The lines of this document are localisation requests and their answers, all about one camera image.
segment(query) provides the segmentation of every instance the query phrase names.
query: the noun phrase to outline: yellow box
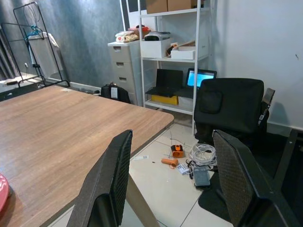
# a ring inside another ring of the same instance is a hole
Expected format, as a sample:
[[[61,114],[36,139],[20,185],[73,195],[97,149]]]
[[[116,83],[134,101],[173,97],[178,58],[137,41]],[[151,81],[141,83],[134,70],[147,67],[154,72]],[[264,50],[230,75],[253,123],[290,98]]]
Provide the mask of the yellow box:
[[[171,104],[171,105],[178,105],[178,96],[173,96],[171,98],[164,96],[156,96],[156,95],[151,95],[151,96],[152,96],[151,98],[152,101]]]

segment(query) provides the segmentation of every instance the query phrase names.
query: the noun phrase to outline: blue screen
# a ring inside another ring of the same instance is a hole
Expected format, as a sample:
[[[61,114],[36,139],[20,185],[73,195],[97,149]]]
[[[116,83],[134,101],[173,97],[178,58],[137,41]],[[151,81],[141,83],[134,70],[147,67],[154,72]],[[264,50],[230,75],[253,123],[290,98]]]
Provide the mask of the blue screen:
[[[197,87],[201,86],[202,80],[204,79],[213,79],[214,75],[212,73],[198,73],[197,75]],[[194,79],[195,79],[195,72],[190,71],[188,76],[188,82],[187,85],[193,87],[194,86]]]

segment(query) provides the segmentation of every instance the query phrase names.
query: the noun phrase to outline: curtain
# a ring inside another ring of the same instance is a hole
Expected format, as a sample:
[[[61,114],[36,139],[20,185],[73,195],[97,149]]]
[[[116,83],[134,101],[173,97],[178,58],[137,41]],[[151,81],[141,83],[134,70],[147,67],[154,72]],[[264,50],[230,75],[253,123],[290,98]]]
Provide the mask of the curtain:
[[[0,80],[13,79],[16,76],[19,76],[19,71],[0,27]]]

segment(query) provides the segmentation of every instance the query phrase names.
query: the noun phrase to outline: filing cabinet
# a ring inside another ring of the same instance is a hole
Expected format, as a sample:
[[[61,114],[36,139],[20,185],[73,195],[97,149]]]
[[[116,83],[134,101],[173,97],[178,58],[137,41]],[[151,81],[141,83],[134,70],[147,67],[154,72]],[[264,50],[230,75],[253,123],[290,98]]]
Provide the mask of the filing cabinet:
[[[112,81],[128,91],[132,104],[142,106],[140,41],[107,45],[114,73]]]

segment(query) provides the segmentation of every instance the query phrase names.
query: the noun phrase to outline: orange device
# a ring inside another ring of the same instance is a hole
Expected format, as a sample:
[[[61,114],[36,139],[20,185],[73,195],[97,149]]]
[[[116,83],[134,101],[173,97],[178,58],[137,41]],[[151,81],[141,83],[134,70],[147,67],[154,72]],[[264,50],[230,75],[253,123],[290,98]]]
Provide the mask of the orange device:
[[[177,167],[177,165],[179,164],[179,162],[178,162],[177,159],[166,159],[166,158],[163,158],[161,160],[161,162],[164,163],[164,164],[169,164],[172,167]]]
[[[183,147],[182,145],[172,145],[171,152],[173,157],[184,157]]]

